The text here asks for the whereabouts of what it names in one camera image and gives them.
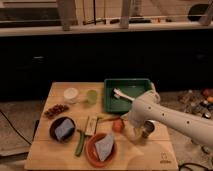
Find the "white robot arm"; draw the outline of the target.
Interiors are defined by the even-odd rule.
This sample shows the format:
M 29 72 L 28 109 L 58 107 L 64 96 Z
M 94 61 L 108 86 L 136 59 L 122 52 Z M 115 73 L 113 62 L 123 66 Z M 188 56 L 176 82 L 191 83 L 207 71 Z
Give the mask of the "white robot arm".
M 146 91 L 135 98 L 127 114 L 130 124 L 139 128 L 147 120 L 158 121 L 213 149 L 212 120 L 169 109 L 161 106 L 159 102 L 160 96 L 154 90 Z

